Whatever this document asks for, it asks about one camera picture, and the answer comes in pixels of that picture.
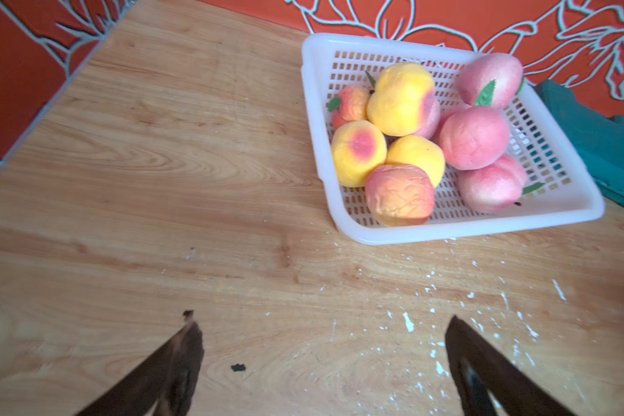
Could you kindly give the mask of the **pink peach with leaf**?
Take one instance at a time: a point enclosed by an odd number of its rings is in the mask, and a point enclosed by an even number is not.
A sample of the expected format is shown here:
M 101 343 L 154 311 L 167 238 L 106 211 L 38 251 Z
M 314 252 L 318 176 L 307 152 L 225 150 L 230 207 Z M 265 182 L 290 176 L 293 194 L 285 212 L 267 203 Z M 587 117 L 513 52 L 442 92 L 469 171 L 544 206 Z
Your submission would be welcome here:
M 502 109 L 471 106 L 447 120 L 437 144 L 447 165 L 468 171 L 495 162 L 507 151 L 510 138 L 509 122 Z
M 426 118 L 426 122 L 424 125 L 417 130 L 414 134 L 423 137 L 425 139 L 431 140 L 438 129 L 441 118 L 441 106 L 437 99 L 433 100 L 433 103 L 430 107 L 430 112 L 428 117 Z
M 516 204 L 523 194 L 544 186 L 535 183 L 527 187 L 527 183 L 525 169 L 504 154 L 490 166 L 460 171 L 458 189 L 466 205 L 476 213 L 497 214 Z

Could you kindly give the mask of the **orange pink peach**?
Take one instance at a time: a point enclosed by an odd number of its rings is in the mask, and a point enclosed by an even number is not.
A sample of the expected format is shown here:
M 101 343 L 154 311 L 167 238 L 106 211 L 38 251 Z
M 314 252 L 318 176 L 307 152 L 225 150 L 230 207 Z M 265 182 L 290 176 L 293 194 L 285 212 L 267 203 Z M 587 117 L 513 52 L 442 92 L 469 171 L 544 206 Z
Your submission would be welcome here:
M 383 226 L 424 225 L 433 214 L 435 188 L 410 164 L 378 166 L 365 185 L 367 206 Z

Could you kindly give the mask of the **pink peach with leaf upper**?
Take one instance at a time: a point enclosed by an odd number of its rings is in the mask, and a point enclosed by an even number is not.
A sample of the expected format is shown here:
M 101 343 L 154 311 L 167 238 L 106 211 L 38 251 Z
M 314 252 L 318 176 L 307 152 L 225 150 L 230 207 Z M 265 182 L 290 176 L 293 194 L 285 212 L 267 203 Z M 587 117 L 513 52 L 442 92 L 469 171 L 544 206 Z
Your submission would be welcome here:
M 535 183 L 527 187 L 527 183 L 525 169 L 504 154 L 490 166 L 460 171 L 458 189 L 466 205 L 476 213 L 497 214 L 516 204 L 523 194 L 544 186 Z

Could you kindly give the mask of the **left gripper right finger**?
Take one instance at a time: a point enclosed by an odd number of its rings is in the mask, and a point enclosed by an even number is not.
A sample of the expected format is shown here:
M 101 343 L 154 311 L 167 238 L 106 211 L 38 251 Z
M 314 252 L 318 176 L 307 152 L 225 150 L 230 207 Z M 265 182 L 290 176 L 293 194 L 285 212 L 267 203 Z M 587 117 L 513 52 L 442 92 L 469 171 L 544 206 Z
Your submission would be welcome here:
M 465 415 L 495 415 L 492 397 L 509 415 L 572 414 L 459 317 L 449 322 L 445 346 Z

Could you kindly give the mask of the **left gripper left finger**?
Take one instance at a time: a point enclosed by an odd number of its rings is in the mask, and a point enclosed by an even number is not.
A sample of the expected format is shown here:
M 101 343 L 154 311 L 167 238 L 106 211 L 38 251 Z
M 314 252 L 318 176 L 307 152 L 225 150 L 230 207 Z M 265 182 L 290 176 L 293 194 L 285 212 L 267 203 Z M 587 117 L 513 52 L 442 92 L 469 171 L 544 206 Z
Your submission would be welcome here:
M 181 330 L 79 414 L 188 414 L 205 351 L 194 312 L 187 310 L 183 317 Z

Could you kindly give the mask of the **pink peach with leaf lower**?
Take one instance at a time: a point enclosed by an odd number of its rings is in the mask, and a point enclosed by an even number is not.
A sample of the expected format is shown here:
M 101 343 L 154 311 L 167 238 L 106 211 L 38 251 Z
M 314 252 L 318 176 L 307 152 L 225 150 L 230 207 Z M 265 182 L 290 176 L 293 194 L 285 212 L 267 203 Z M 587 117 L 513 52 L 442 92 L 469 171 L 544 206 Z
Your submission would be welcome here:
M 509 122 L 502 109 L 471 106 L 447 120 L 437 144 L 447 165 L 468 171 L 495 162 L 507 151 L 510 138 Z

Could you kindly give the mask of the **yellow red peach front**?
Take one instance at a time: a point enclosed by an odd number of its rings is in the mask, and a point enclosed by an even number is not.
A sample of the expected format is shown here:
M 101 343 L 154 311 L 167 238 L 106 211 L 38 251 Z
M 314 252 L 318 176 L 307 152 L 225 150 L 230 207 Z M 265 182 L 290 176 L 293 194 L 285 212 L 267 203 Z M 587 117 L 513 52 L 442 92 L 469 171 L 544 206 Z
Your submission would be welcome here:
M 431 74 L 415 62 L 384 69 L 367 104 L 367 118 L 389 136 L 415 133 L 426 123 L 434 102 Z

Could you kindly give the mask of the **orange red peach with leaf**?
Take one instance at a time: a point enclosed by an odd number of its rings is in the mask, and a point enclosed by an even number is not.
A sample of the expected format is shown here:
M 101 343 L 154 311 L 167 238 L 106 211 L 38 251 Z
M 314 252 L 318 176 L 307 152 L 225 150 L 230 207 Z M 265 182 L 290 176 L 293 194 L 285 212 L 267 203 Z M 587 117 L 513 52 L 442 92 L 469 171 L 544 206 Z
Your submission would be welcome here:
M 327 104 L 334 130 L 352 121 L 367 119 L 370 92 L 361 86 L 348 86 Z

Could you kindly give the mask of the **pink peach front with leaf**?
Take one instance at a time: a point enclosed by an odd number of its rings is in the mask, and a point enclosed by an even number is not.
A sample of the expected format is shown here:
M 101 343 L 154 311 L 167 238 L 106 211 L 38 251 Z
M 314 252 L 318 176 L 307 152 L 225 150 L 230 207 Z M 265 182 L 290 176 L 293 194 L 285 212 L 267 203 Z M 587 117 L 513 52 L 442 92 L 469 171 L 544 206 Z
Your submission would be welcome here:
M 414 134 L 423 137 L 425 139 L 431 140 L 438 129 L 441 118 L 441 106 L 437 99 L 433 100 L 433 103 L 430 107 L 430 112 L 428 117 L 426 118 L 426 122 L 424 125 L 417 130 Z

